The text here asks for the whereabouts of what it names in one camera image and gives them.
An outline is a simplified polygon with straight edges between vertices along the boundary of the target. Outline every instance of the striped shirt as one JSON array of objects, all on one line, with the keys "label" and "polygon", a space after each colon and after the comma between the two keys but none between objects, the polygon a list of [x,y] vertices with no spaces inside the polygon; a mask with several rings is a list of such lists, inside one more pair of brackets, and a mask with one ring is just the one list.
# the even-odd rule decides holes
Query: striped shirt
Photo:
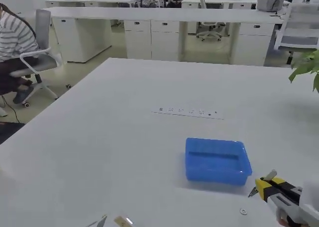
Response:
[{"label": "striped shirt", "polygon": [[2,11],[0,19],[0,62],[39,50],[31,29],[20,19]]}]

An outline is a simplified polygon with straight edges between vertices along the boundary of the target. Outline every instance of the table surface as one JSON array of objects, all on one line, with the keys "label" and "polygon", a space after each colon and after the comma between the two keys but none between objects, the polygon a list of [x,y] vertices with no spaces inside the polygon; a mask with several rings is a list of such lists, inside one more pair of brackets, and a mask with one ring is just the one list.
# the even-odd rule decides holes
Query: table surface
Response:
[{"label": "table surface", "polygon": [[87,1],[94,1],[94,2],[136,2],[137,0],[47,0],[47,2],[54,1],[54,2],[87,2]]},{"label": "table surface", "polygon": [[[257,0],[205,0],[206,3],[257,3]],[[182,3],[200,3],[200,0],[183,0]]]},{"label": "table surface", "polygon": [[[107,213],[142,227],[277,227],[254,178],[318,172],[319,94],[288,68],[110,58],[0,148],[0,225],[84,227]],[[223,120],[155,114],[217,111]],[[190,183],[188,137],[245,144],[243,187]],[[247,215],[240,214],[244,208]]]},{"label": "table surface", "polygon": [[50,7],[52,17],[159,21],[219,21],[282,24],[274,13],[251,9]]}]

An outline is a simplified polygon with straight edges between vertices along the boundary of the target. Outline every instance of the floor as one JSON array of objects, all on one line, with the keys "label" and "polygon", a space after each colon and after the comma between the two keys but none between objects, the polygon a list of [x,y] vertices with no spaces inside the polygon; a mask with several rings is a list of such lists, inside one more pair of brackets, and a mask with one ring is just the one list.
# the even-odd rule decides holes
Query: floor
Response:
[{"label": "floor", "polygon": [[[126,58],[124,28],[122,26],[114,26],[112,30],[113,46],[111,48],[100,53],[85,64],[67,63],[62,67],[42,72],[41,77],[51,83],[51,89],[57,95],[61,96],[67,91],[66,84],[74,86],[109,57]],[[58,51],[57,41],[53,31],[50,32],[50,45],[54,51]],[[189,35],[186,41],[184,61],[228,64],[228,50],[228,37],[223,37],[220,42],[217,42],[214,38],[201,41],[201,39],[196,38],[195,35]],[[266,66],[284,66],[287,57],[287,53],[272,52],[267,56]],[[4,97],[8,104],[15,109],[20,122],[23,123],[30,121],[53,102],[53,100],[46,95],[45,91],[41,90],[29,99],[30,107],[24,108],[21,105],[14,105],[12,103],[14,95],[14,93],[9,93]],[[8,106],[4,109],[8,115],[1,117],[0,120],[16,122],[13,110]]]}]

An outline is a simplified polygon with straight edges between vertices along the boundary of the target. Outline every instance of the chair wheel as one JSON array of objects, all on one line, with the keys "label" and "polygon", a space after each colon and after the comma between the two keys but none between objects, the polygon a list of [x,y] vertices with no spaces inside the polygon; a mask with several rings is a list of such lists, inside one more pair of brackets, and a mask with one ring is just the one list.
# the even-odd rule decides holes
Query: chair wheel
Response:
[{"label": "chair wheel", "polygon": [[24,106],[25,108],[28,108],[28,107],[30,106],[30,103],[25,102],[25,103],[23,103],[23,106]]}]

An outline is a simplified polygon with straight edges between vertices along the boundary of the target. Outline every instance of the hair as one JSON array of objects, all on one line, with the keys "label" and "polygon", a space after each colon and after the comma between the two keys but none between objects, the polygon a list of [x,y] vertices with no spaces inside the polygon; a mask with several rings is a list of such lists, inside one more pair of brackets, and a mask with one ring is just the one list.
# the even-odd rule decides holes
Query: hair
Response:
[{"label": "hair", "polygon": [[31,27],[31,25],[24,20],[22,17],[19,17],[17,14],[15,14],[13,11],[11,11],[6,5],[4,5],[3,3],[0,2],[0,7],[2,8],[3,11],[9,13],[10,15],[18,18],[19,20],[23,21],[25,23],[25,25],[27,25],[31,31],[33,32],[34,37],[36,37],[35,31],[33,30],[33,28]]}]

